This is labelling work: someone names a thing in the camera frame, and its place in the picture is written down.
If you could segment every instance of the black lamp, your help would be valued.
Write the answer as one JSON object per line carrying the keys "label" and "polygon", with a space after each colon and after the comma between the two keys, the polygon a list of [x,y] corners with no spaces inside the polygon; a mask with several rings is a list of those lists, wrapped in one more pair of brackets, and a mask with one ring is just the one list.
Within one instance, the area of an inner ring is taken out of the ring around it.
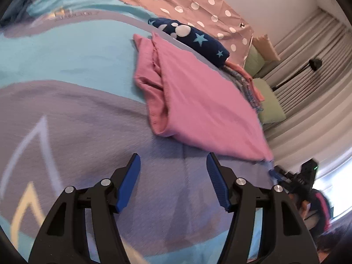
{"label": "black lamp", "polygon": [[281,86],[284,86],[286,83],[294,79],[297,75],[302,73],[304,70],[306,70],[308,67],[311,67],[313,71],[317,71],[321,66],[323,65],[323,61],[320,58],[313,58],[308,61],[308,63],[303,66],[300,70],[298,70],[294,75],[292,75],[288,80],[284,81],[283,83],[276,85],[272,88],[273,91],[279,89]]}

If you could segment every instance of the metal screw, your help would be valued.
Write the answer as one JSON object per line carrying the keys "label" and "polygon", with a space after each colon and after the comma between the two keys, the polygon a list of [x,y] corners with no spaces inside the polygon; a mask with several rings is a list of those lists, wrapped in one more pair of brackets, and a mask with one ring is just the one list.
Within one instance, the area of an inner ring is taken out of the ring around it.
{"label": "metal screw", "polygon": [[238,185],[245,185],[247,182],[246,182],[245,179],[238,178],[238,179],[236,180],[236,183],[237,183]]}
{"label": "metal screw", "polygon": [[74,187],[69,186],[69,187],[65,188],[65,193],[70,194],[70,193],[73,192],[74,190],[75,190]]}
{"label": "metal screw", "polygon": [[107,187],[108,185],[111,184],[111,181],[109,179],[103,179],[101,182],[100,182],[101,185]]}
{"label": "metal screw", "polygon": [[280,185],[277,184],[277,185],[274,186],[274,190],[277,191],[278,193],[280,193],[280,192],[282,192],[284,189],[282,188],[282,186],[280,186]]}

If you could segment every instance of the light blue star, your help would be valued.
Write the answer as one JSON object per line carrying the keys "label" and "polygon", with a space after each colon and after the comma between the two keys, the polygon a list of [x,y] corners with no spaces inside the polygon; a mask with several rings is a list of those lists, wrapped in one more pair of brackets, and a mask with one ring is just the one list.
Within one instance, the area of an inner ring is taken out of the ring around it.
{"label": "light blue star", "polygon": [[202,43],[204,42],[204,41],[208,41],[207,39],[205,39],[204,38],[204,35],[198,35],[197,33],[196,33],[196,36],[197,36],[197,38],[193,41],[193,42],[199,42],[199,45],[200,46],[202,46]]}

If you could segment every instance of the curtain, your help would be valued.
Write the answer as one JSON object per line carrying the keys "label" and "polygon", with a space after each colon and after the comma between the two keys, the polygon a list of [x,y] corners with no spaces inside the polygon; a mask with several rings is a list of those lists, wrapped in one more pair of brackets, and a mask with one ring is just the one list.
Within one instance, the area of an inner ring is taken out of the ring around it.
{"label": "curtain", "polygon": [[306,69],[275,91],[287,119],[264,127],[275,163],[291,171],[314,158],[318,177],[352,156],[352,34],[319,9],[275,46],[281,61],[256,77],[271,86],[288,79],[314,57],[322,67]]}

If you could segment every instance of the yellow zigzag line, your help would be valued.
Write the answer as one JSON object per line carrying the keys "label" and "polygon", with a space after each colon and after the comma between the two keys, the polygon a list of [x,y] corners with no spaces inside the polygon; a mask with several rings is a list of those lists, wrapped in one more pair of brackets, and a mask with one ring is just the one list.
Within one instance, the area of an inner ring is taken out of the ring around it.
{"label": "yellow zigzag line", "polygon": [[42,208],[40,207],[38,195],[32,181],[27,184],[27,187],[18,203],[15,215],[13,216],[11,223],[11,242],[16,249],[18,249],[18,233],[20,231],[22,218],[28,206],[31,207],[38,225],[42,226],[45,216]]}

